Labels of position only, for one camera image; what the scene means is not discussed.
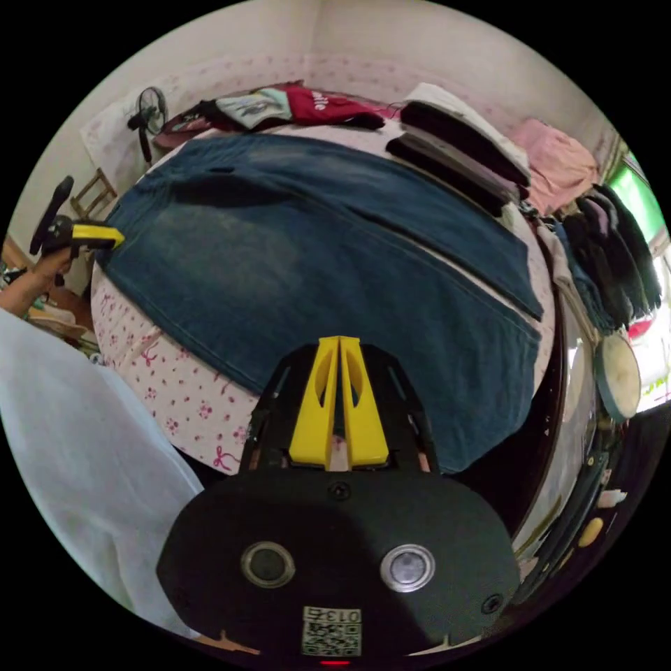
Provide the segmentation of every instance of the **screw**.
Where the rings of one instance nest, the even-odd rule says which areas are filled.
[[[352,490],[346,482],[334,482],[329,485],[329,494],[336,501],[346,501],[352,495]]]
[[[501,594],[492,594],[490,597],[484,600],[482,604],[482,612],[485,615],[492,615],[501,608],[501,603],[503,602],[503,597]]]

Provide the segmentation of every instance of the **blue jeans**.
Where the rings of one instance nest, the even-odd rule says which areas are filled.
[[[293,349],[356,336],[400,360],[445,472],[467,468],[528,414],[536,331],[392,230],[477,262],[540,312],[524,244],[402,166],[315,140],[196,141],[124,196],[109,222],[126,236],[99,258],[109,278],[168,336],[254,393]]]

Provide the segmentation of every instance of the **black fan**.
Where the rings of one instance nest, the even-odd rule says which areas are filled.
[[[152,150],[147,133],[158,135],[166,124],[167,118],[168,108],[163,92],[153,86],[142,91],[138,98],[138,110],[128,120],[128,127],[138,132],[142,154],[149,165],[152,164]]]

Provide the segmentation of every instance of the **sticker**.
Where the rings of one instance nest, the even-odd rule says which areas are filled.
[[[361,610],[358,608],[303,608],[304,655],[361,656]]]

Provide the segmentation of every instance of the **bed sheet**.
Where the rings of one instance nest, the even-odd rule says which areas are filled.
[[[403,130],[397,121],[389,120],[379,131],[286,126],[269,132],[327,140],[395,160],[385,147]],[[192,141],[217,134],[220,133],[208,131]],[[169,160],[179,149],[158,161],[154,167]],[[459,272],[518,312],[538,331],[541,341],[534,369],[536,391],[547,369],[554,341],[551,280],[538,241],[526,220],[512,206],[507,212],[507,225],[527,245],[531,284],[543,307],[540,322],[522,313],[444,257],[434,256],[457,267]],[[212,305],[212,309],[216,310],[217,306]],[[105,364],[114,368],[134,390],[172,444],[222,472],[231,475],[238,472],[250,413],[257,397],[193,357],[162,333],[136,305],[125,298],[97,264],[92,280],[92,314]],[[331,469],[347,469],[346,446],[338,438],[333,439]]]

